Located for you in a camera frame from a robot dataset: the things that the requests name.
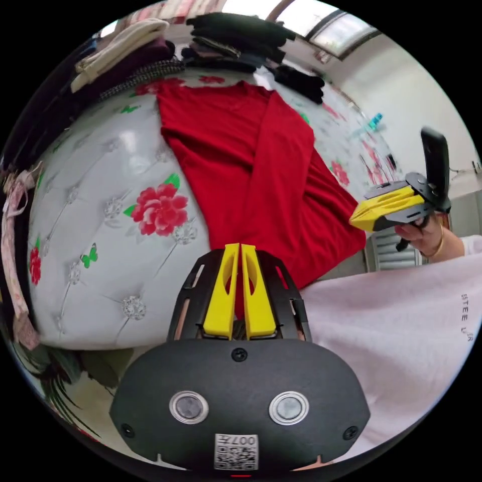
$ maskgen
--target human hand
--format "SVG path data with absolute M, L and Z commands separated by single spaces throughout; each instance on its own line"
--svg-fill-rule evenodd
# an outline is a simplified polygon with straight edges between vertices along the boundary
M 423 222 L 423 218 L 415 222 L 420 225 Z M 442 229 L 435 214 L 430 215 L 428 224 L 422 229 L 411 224 L 395 226 L 395 232 L 400 237 L 409 241 L 416 250 L 419 250 L 426 256 L 430 256 L 437 251 L 442 239 Z

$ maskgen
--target sweater sleeve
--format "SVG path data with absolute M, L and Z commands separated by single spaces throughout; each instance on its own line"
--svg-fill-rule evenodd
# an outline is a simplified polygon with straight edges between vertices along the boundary
M 465 248 L 466 256 L 482 253 L 482 236 L 466 236 L 461 239 Z

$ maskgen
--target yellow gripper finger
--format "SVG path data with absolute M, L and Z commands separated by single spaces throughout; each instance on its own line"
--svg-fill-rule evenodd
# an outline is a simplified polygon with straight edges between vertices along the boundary
M 202 326 L 206 335 L 219 336 L 229 340 L 232 338 L 238 263 L 239 244 L 226 245 Z M 228 290 L 226 286 L 230 278 L 231 283 Z
M 375 223 L 382 216 L 402 211 L 425 200 L 410 186 L 367 199 L 361 202 L 350 218 L 350 224 L 363 231 L 374 232 Z
M 256 248 L 252 245 L 241 245 L 241 249 L 247 338 L 249 340 L 273 335 L 276 332 L 276 323 L 256 255 Z M 250 280 L 253 284 L 253 293 L 250 289 Z

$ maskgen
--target pink fabric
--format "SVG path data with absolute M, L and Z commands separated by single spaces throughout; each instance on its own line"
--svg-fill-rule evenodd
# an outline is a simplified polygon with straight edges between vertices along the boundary
M 39 334 L 29 319 L 29 309 L 20 289 L 17 267 L 15 265 L 15 216 L 21 214 L 27 205 L 27 191 L 35 186 L 30 172 L 23 171 L 11 183 L 7 191 L 7 200 L 2 216 L 2 263 L 5 279 L 14 306 L 14 340 L 25 348 L 33 350 L 39 343 Z M 25 195 L 25 205 L 19 209 L 20 201 Z

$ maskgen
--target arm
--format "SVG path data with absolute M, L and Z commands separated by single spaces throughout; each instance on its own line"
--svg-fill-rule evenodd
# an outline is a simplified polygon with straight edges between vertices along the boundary
M 430 263 L 440 263 L 465 256 L 463 241 L 450 230 L 444 228 L 433 214 L 425 228 L 405 224 L 395 227 L 395 232 L 419 250 Z

